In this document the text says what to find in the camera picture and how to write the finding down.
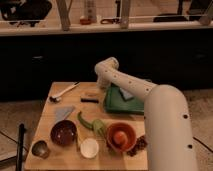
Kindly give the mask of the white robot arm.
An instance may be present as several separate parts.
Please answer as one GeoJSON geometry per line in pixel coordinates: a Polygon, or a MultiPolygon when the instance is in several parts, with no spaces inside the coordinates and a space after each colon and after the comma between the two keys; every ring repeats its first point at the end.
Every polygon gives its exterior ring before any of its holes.
{"type": "Polygon", "coordinates": [[[111,83],[144,103],[145,133],[149,171],[198,171],[188,103],[174,86],[155,84],[118,70],[110,57],[95,67],[97,84],[111,83]]]}

